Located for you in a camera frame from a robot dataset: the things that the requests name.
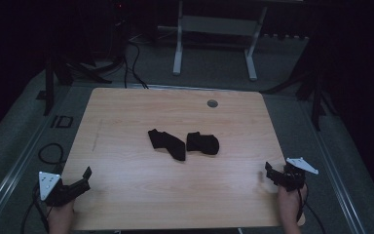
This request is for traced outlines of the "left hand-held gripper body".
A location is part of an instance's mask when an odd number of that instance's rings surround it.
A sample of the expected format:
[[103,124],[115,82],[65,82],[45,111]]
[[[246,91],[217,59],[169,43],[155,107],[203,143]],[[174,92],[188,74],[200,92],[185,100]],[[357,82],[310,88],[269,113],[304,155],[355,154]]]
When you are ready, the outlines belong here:
[[62,207],[77,197],[71,186],[63,184],[60,175],[40,172],[38,176],[40,200],[47,205]]

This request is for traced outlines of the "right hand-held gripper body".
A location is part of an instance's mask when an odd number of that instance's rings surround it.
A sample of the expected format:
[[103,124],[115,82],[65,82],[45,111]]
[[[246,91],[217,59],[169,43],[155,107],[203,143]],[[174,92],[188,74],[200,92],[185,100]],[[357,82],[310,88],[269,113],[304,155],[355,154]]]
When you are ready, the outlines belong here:
[[284,185],[287,191],[300,189],[305,184],[306,173],[318,174],[318,170],[303,157],[286,158],[283,166]]

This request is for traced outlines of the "long black sock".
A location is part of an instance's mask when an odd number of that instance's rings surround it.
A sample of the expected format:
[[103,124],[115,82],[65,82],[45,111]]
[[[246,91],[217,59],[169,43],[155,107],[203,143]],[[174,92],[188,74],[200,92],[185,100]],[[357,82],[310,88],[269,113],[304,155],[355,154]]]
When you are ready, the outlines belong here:
[[176,136],[153,129],[148,132],[154,149],[164,148],[170,156],[180,162],[186,160],[186,144]]

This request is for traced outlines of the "person's right hand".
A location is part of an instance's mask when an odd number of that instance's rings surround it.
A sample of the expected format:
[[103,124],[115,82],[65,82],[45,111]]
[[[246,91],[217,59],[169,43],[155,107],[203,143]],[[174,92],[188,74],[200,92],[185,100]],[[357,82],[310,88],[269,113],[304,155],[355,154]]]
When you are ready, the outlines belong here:
[[306,196],[307,185],[293,191],[287,191],[281,185],[278,187],[278,206],[282,225],[290,223],[297,224],[297,216]]

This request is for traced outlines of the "person's left hand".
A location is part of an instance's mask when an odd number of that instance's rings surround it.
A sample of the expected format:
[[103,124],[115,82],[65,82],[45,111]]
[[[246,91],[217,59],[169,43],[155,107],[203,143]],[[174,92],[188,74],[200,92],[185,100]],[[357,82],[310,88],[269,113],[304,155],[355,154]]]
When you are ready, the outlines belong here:
[[47,207],[49,234],[70,234],[74,220],[74,203],[72,200],[62,207]]

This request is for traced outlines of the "black tripod stand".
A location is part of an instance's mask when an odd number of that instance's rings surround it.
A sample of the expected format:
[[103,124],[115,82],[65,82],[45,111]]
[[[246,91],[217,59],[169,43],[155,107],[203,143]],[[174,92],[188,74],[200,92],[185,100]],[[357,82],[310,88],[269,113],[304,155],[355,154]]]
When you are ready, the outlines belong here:
[[100,74],[120,64],[119,60],[113,59],[111,64],[107,64],[95,69],[89,69],[74,60],[67,54],[49,53],[45,57],[45,90],[40,91],[37,98],[45,102],[44,115],[48,116],[55,103],[54,80],[57,76],[59,82],[63,85],[71,85],[73,83],[72,70],[78,71],[84,77],[93,79],[97,83],[111,84],[111,81],[100,77]]
[[325,78],[332,65],[332,47],[332,40],[328,35],[313,35],[293,67],[289,78],[273,88],[261,91],[261,94],[272,95],[300,83],[295,95],[298,100],[313,97],[311,121],[317,131],[320,130],[319,116],[324,114],[321,107],[322,91]]

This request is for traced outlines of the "white power strip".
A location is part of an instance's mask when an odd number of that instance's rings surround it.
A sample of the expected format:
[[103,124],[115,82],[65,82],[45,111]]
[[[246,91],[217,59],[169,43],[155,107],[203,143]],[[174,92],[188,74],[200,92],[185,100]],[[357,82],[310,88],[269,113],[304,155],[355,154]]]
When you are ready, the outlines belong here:
[[277,33],[262,33],[262,37],[277,38],[278,40],[295,39],[295,40],[303,41],[305,39],[310,39],[308,36],[305,36],[305,35],[277,34]]

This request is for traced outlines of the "metal floor rail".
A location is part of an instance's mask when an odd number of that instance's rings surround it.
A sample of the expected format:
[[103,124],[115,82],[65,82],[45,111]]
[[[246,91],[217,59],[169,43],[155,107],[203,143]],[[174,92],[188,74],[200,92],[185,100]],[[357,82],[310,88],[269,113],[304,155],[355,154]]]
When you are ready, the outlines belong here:
[[48,116],[42,115],[40,109],[11,109],[1,121],[0,214],[33,158],[45,165],[56,165],[62,159],[63,151],[43,160],[37,151],[37,143],[45,131],[53,128],[62,117],[55,107]]
[[356,211],[352,197],[349,194],[339,172],[337,171],[336,165],[333,161],[329,148],[324,141],[321,131],[318,131],[311,121],[311,115],[309,113],[308,105],[304,101],[302,101],[299,103],[299,106],[301,108],[301,111],[303,112],[305,122],[313,133],[314,139],[318,145],[318,154],[320,155],[327,177],[330,180],[339,206],[341,207],[351,233],[366,234],[362,221]]
[[185,87],[185,86],[167,86],[167,85],[147,85],[145,88],[140,84],[129,84],[126,85],[126,89],[147,89],[147,90],[188,90],[188,91],[220,91],[220,92],[256,92],[258,91],[240,91],[240,90],[229,90],[229,89],[213,89],[203,87]]

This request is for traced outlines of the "white metal desk frame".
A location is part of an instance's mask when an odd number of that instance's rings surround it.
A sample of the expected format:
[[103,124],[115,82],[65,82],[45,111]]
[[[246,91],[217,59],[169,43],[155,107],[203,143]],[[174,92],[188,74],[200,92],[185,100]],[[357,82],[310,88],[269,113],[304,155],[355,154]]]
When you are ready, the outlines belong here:
[[244,49],[244,60],[250,81],[258,79],[253,60],[253,54],[257,41],[260,37],[262,25],[267,15],[267,6],[263,6],[258,14],[257,20],[248,19],[225,19],[185,15],[183,12],[183,0],[177,2],[177,26],[176,26],[176,47],[173,59],[172,74],[177,76],[181,73],[183,59],[183,33],[200,32],[215,35],[247,36],[251,38],[250,45]]

